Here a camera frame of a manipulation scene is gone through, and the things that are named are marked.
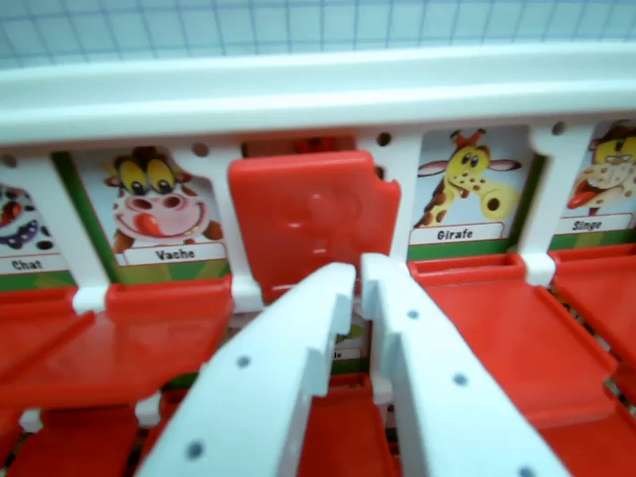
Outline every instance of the cartoon cow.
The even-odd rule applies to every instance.
[[[424,208],[422,218],[416,228],[433,227],[442,223],[453,201],[466,199],[470,193],[479,196],[482,214],[491,221],[501,221],[517,207],[520,195],[507,184],[500,184],[482,176],[486,169],[494,171],[514,171],[521,164],[517,161],[491,159],[490,148],[479,145],[479,139],[486,131],[478,129],[470,137],[464,137],[457,130],[450,135],[455,150],[448,161],[434,161],[419,167],[418,177],[428,177],[444,173],[435,188],[431,200]]]
[[[136,240],[157,244],[194,243],[221,239],[221,226],[211,221],[208,206],[186,186],[191,176],[173,170],[154,147],[137,147],[117,157],[104,180],[119,189],[113,214],[117,230],[113,251],[123,253]]]
[[[31,197],[22,189],[0,184],[0,245],[14,250],[32,243],[39,250],[53,248],[49,231]]]
[[[615,122],[589,150],[592,163],[574,181],[567,208],[589,207],[595,216],[600,207],[621,204],[636,194],[636,125]]]

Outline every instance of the name label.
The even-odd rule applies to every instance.
[[[411,245],[449,243],[455,241],[500,239],[504,231],[501,222],[471,224],[466,226],[442,226],[415,229],[410,234]]]
[[[588,232],[622,231],[632,222],[632,214],[606,216],[563,217],[558,221],[556,234],[585,234]]]
[[[226,248],[220,242],[193,243],[191,245],[144,246],[130,248],[124,253],[129,265],[149,263],[179,263],[182,261],[214,260],[226,257]]]
[[[357,360],[362,357],[362,351],[358,348],[348,348],[346,350],[335,350],[334,361],[338,360]]]
[[[0,258],[0,274],[39,273],[42,271],[68,270],[69,266],[59,253],[44,255],[3,256]]]

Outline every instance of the cartoon giraffe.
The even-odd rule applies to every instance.
[[[460,130],[450,135],[455,151],[447,161],[433,161],[419,167],[417,177],[428,177],[444,173],[435,188],[430,202],[424,208],[422,218],[416,228],[433,227],[442,223],[453,201],[466,199],[471,192],[480,198],[482,214],[491,221],[501,221],[517,207],[520,195],[507,184],[488,180],[482,176],[486,169],[494,171],[514,171],[521,164],[509,159],[493,161],[490,148],[479,145],[479,139],[486,131],[478,129],[470,137],[464,137]]]
[[[578,174],[569,193],[568,209],[615,206],[636,197],[636,125],[617,121],[589,145],[591,165]]]

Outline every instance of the cow's tongue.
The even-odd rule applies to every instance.
[[[17,202],[8,202],[2,208],[2,217],[0,217],[0,227],[11,224],[22,213],[22,207]]]
[[[567,203],[568,209],[576,209],[578,207],[581,207],[583,204],[586,204],[598,195],[598,192],[590,191],[588,187],[589,185],[587,184],[587,181],[583,181],[579,184],[579,186],[576,188],[574,197],[572,197]]]
[[[163,232],[161,232],[161,229],[159,229],[159,225],[157,224],[155,216],[153,216],[152,214],[137,214],[134,221],[135,227],[141,234],[150,237],[164,236]]]

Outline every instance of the cartoon monkey card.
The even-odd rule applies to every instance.
[[[210,183],[154,146],[74,153],[74,162],[120,266],[226,256]]]
[[[633,228],[635,198],[636,121],[602,122],[594,129],[556,233]]]
[[[526,126],[425,134],[410,244],[507,238],[533,160]]]

